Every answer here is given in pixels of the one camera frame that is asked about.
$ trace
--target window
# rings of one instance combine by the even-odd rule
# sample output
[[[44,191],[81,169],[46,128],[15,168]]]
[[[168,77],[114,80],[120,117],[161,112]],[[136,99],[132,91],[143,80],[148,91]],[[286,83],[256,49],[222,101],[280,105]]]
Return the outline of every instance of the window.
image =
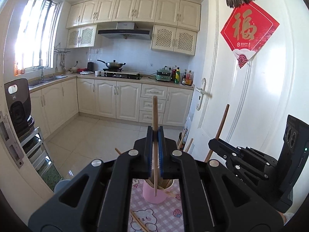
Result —
[[[18,70],[30,72],[37,66],[52,67],[53,35],[59,5],[52,0],[28,0],[15,44]]]

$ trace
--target gold chinese character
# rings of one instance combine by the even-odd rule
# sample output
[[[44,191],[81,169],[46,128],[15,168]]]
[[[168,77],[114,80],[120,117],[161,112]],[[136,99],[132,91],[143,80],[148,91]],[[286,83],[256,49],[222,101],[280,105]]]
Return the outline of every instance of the gold chinese character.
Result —
[[[251,17],[249,15],[252,14],[252,10],[248,9],[243,13],[243,23],[242,23],[242,30],[241,30],[241,35],[243,39],[249,39],[253,40],[254,39],[254,34],[257,31],[257,27],[255,25],[251,25]],[[236,19],[236,22],[233,24],[233,28],[235,29],[234,32],[234,37],[237,37],[237,40],[239,40],[239,30],[240,30],[240,13],[237,13],[234,18]]]

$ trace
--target wooden chopstick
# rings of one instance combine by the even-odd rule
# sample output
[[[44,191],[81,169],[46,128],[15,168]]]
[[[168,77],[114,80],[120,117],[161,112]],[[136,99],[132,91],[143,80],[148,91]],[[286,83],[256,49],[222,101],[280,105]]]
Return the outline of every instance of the wooden chopstick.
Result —
[[[146,226],[139,220],[139,218],[133,213],[133,211],[130,209],[130,215],[132,216],[133,220],[145,231],[149,232],[149,230],[146,228]]]
[[[187,146],[187,148],[185,150],[186,153],[189,151],[192,142],[193,142],[193,138],[190,139],[190,142],[189,142],[189,144],[188,144],[188,146]]]
[[[225,107],[225,111],[224,111],[224,114],[223,114],[223,117],[222,117],[222,120],[221,120],[221,123],[220,123],[219,129],[218,129],[218,131],[217,131],[216,140],[218,140],[218,139],[219,139],[220,134],[221,134],[221,132],[222,132],[222,129],[223,129],[223,126],[224,126],[225,120],[226,120],[227,115],[228,115],[229,107],[230,107],[230,105],[229,105],[229,104],[227,104],[227,106]],[[208,161],[210,160],[210,158],[211,158],[211,156],[212,156],[213,152],[214,152],[214,151],[209,150],[209,152],[208,152],[208,154],[207,154],[207,157],[206,157],[206,159],[205,159],[205,161],[204,161],[204,162],[208,162]]]
[[[149,184],[149,186],[155,187],[153,185],[153,183],[151,182],[151,180],[148,179],[148,180],[145,180],[145,181]],[[161,186],[158,186],[158,189],[162,190],[164,193],[168,194],[169,196],[171,196],[173,198],[175,198],[175,196],[176,196],[175,194],[171,193],[170,191],[167,191],[165,188],[163,188]]]
[[[180,149],[180,147],[181,147],[181,145],[182,145],[182,142],[183,142],[185,133],[186,133],[186,130],[184,129],[184,130],[182,131],[182,134],[181,134],[180,143],[179,143],[179,145],[178,145],[178,147],[177,147],[178,150]]]
[[[118,150],[118,148],[115,148],[115,150],[116,150],[116,152],[117,152],[119,155],[122,154],[122,152],[120,152],[120,151]]]
[[[158,97],[152,97],[152,130],[154,148],[154,196],[158,189]]]

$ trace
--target gas stove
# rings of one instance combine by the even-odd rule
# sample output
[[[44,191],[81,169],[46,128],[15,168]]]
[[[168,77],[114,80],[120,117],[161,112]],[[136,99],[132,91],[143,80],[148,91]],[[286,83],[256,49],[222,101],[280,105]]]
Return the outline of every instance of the gas stove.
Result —
[[[127,78],[127,79],[141,79],[139,72],[135,71],[124,71],[122,69],[103,69],[101,71],[100,77],[109,77],[109,78]]]

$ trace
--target pink cup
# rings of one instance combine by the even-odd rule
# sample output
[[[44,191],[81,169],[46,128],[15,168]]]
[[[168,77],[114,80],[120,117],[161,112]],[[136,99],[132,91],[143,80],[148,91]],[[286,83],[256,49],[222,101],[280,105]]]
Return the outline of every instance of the pink cup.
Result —
[[[157,190],[157,196],[155,196],[154,188],[149,186],[149,184],[144,180],[143,184],[143,197],[146,201],[152,203],[152,204],[159,204],[169,196],[168,194],[164,193],[162,190],[158,189]]]

